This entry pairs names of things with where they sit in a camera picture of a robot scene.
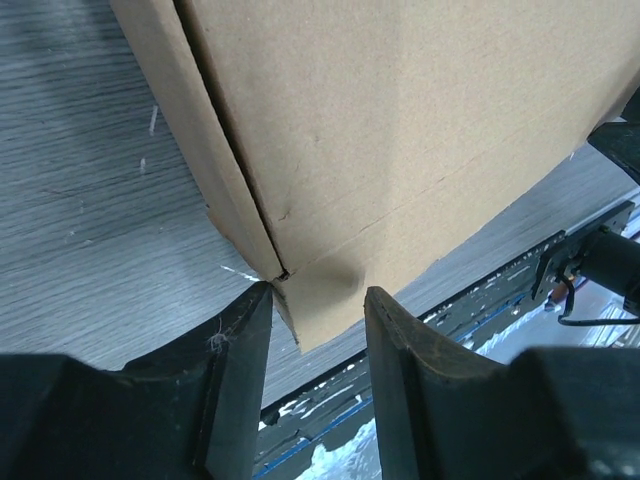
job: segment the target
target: scratch on table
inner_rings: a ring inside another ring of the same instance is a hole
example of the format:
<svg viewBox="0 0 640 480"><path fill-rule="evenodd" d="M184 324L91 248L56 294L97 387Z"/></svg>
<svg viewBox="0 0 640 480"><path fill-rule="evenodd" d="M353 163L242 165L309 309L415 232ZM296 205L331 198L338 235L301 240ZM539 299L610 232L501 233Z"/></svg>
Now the scratch on table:
<svg viewBox="0 0 640 480"><path fill-rule="evenodd" d="M153 137L156 131L156 120L158 119L158 106L154 105L151 111L151 121L149 122L149 136Z"/></svg>
<svg viewBox="0 0 640 480"><path fill-rule="evenodd" d="M243 272L239 272L237 270L234 270L233 268L229 268L226 265L220 265L220 268L222 268L223 270L226 270L227 272L232 272L235 273L236 275L240 275L242 278L246 278L247 280L250 280L252 282L259 282L260 279L256 278L252 275L247 275L246 273Z"/></svg>

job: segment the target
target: gray wooden table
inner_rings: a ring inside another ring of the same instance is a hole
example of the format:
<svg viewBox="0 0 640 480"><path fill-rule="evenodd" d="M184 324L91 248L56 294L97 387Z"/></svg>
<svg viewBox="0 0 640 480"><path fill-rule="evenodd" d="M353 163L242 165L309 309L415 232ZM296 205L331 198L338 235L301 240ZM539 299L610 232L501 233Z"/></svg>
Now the gray wooden table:
<svg viewBox="0 0 640 480"><path fill-rule="evenodd" d="M117 369L255 274L207 220L107 1L0 6L0 350ZM581 150L399 298L420 313L634 188ZM276 317L263 403L363 346L359 324L302 356Z"/></svg>

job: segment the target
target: black cylinder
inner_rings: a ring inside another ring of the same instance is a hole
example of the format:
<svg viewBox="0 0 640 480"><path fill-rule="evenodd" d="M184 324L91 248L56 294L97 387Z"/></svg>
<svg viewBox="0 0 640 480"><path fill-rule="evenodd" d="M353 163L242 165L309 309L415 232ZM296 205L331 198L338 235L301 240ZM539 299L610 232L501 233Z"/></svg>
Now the black cylinder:
<svg viewBox="0 0 640 480"><path fill-rule="evenodd" d="M580 274L625 297L625 310L640 310L640 245L613 232L594 233Z"/></svg>

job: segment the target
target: brown cardboard box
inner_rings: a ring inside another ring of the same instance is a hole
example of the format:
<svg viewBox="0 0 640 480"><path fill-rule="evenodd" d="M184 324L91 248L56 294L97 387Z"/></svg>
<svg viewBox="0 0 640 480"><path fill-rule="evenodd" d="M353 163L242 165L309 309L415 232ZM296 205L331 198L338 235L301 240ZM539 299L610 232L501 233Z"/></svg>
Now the brown cardboard box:
<svg viewBox="0 0 640 480"><path fill-rule="evenodd" d="M640 69L638 0L112 4L212 221L303 350L546 175Z"/></svg>

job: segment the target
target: wood grain surface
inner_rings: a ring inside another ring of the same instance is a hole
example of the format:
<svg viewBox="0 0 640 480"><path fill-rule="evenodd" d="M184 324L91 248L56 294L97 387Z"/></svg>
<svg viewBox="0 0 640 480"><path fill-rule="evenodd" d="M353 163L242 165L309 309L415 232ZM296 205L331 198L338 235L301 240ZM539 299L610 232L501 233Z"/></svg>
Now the wood grain surface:
<svg viewBox="0 0 640 480"><path fill-rule="evenodd" d="M0 350L121 368L255 273L207 220L107 1L0 7ZM634 189L582 149L398 298L421 313ZM363 347L360 323L302 356L276 315L263 404Z"/></svg>

